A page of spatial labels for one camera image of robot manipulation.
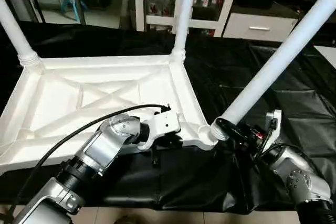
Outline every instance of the drawer handle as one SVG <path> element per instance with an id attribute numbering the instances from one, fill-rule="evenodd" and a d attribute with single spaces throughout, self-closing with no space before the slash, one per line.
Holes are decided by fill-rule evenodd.
<path id="1" fill-rule="evenodd" d="M 250 26 L 248 29 L 258 30 L 258 31 L 270 31 L 271 30 L 268 27 L 258 27 L 258 26 Z"/>

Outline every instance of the work surface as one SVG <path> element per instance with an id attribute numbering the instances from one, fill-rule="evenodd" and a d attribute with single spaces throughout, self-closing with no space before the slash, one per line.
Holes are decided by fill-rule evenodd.
<path id="1" fill-rule="evenodd" d="M 43 58 L 169 54 L 174 36 L 144 34 L 80 25 L 22 24 L 34 50 Z M 211 123 L 236 98 L 278 44 L 189 38 L 185 68 Z M 16 52 L 0 30 L 2 110 L 21 73 Z M 245 120 L 264 126 L 267 111 L 283 112 L 281 139 L 298 145 L 312 157 L 336 192 L 336 70 L 313 46 L 308 46 L 251 109 Z M 229 143 L 212 151 L 195 147 L 122 156 L 102 181 L 92 186 L 88 206 L 144 207 L 246 214 L 255 208 L 292 209 L 284 190 L 262 179 L 248 156 Z M 27 203 L 58 171 L 43 167 L 24 194 Z M 30 169 L 0 177 L 0 202 L 10 203 Z"/>

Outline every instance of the drawer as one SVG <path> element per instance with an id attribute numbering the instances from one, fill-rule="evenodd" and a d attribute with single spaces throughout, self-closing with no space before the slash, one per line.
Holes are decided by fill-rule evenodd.
<path id="1" fill-rule="evenodd" d="M 297 19 L 232 13 L 223 37 L 284 41 Z"/>

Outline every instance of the metal bracket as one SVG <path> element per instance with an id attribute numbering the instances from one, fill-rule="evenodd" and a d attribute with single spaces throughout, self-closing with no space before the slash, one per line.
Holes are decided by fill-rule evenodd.
<path id="1" fill-rule="evenodd" d="M 264 149 L 262 152 L 270 148 L 270 146 L 278 139 L 280 136 L 280 128 L 281 128 L 281 110 L 274 110 L 273 112 L 267 112 L 266 114 L 266 126 L 265 129 L 268 129 L 269 124 L 272 119 L 277 119 L 277 128 L 272 132 L 272 135 L 269 137 Z"/>

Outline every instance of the black cable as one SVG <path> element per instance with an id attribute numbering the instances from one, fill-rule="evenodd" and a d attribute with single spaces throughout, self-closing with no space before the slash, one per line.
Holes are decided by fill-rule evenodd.
<path id="1" fill-rule="evenodd" d="M 34 167 L 33 171 L 30 173 L 29 177 L 27 178 L 26 182 L 24 183 L 24 185 L 22 186 L 22 188 L 20 189 L 19 193 L 17 194 L 12 206 L 9 209 L 8 212 L 8 219 L 11 219 L 11 217 L 13 216 L 14 210 L 17 206 L 17 204 L 19 204 L 21 196 L 24 192 L 24 190 L 27 188 L 27 186 L 29 185 L 29 183 L 31 182 L 31 180 L 34 178 L 34 176 L 37 174 L 37 172 L 39 171 L 39 169 L 41 168 L 42 164 L 48 159 L 48 157 L 61 145 L 63 145 L 66 141 L 70 140 L 71 138 L 73 138 L 74 136 L 76 136 L 77 134 L 79 134 L 80 132 L 82 132 L 83 130 L 87 129 L 88 127 L 91 127 L 93 125 L 95 125 L 96 123 L 99 123 L 105 119 L 111 118 L 112 116 L 116 116 L 131 110 L 137 110 L 137 109 L 141 109 L 141 108 L 147 108 L 147 107 L 154 107 L 154 108 L 161 108 L 161 109 L 168 109 L 166 106 L 163 105 L 158 105 L 158 104 L 144 104 L 144 105 L 137 105 L 137 106 L 133 106 L 127 109 L 123 109 L 117 112 L 113 112 L 111 114 L 102 116 L 101 118 L 98 118 L 86 125 L 84 125 L 83 127 L 77 129 L 76 131 L 72 132 L 70 135 L 67 135 L 66 137 L 64 137 L 61 141 L 59 141 L 54 147 L 52 147 L 41 159 L 40 161 L 36 164 L 36 166 Z"/>

